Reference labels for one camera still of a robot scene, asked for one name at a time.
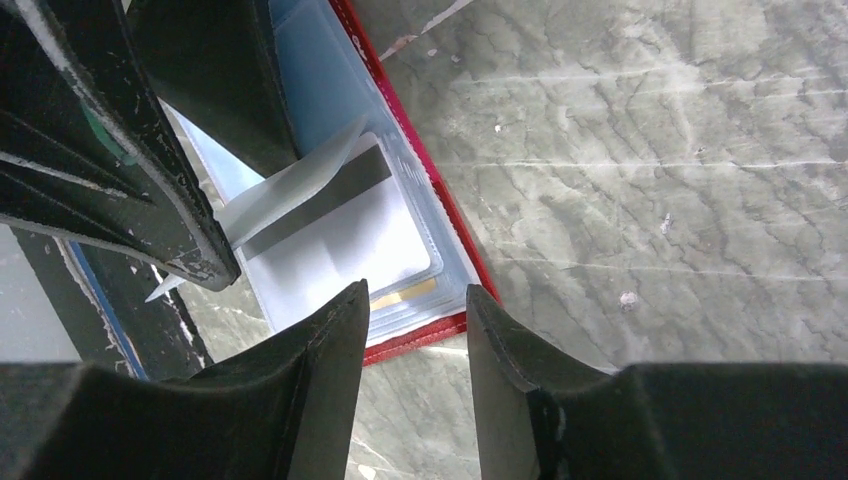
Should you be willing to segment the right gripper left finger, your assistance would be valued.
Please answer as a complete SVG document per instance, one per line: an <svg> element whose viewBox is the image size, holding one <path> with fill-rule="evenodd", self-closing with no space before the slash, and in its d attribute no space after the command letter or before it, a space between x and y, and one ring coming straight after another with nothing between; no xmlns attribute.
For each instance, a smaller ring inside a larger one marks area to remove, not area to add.
<svg viewBox="0 0 848 480"><path fill-rule="evenodd" d="M89 363L1 367L5 479L341 479L369 326L356 281L188 378Z"/></svg>

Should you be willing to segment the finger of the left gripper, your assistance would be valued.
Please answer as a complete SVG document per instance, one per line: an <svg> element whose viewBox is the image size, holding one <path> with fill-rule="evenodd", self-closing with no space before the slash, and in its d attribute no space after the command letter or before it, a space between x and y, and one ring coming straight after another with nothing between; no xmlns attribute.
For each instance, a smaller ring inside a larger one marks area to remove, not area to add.
<svg viewBox="0 0 848 480"><path fill-rule="evenodd" d="M126 15L159 98L263 177L297 161L269 2L134 1Z"/></svg>
<svg viewBox="0 0 848 480"><path fill-rule="evenodd" d="M2 3L1 220L212 291L239 277L120 2Z"/></svg>

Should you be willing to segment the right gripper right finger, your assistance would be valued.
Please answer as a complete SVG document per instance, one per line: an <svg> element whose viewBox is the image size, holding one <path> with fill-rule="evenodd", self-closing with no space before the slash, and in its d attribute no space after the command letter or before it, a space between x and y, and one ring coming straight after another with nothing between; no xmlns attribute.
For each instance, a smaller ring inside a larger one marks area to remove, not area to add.
<svg viewBox="0 0 848 480"><path fill-rule="evenodd" d="M636 363L607 374L481 286L467 342L485 479L843 479L847 369Z"/></svg>

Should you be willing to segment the red card holder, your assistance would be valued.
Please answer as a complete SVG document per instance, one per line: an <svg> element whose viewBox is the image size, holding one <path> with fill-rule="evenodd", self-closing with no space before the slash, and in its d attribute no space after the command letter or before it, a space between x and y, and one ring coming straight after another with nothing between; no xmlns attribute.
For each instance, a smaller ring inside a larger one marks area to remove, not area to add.
<svg viewBox="0 0 848 480"><path fill-rule="evenodd" d="M347 1L136 1L149 81L272 332L365 281L365 360L466 330L491 281Z"/></svg>

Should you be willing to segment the thin white credit card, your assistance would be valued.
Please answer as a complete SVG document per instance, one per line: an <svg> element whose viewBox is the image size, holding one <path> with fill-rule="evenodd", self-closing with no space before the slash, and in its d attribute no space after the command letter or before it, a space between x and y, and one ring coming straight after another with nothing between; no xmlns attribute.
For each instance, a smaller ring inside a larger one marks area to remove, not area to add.
<svg viewBox="0 0 848 480"><path fill-rule="evenodd" d="M366 280L376 295L440 264L371 132L326 187L242 252L272 332L308 317L352 282Z"/></svg>

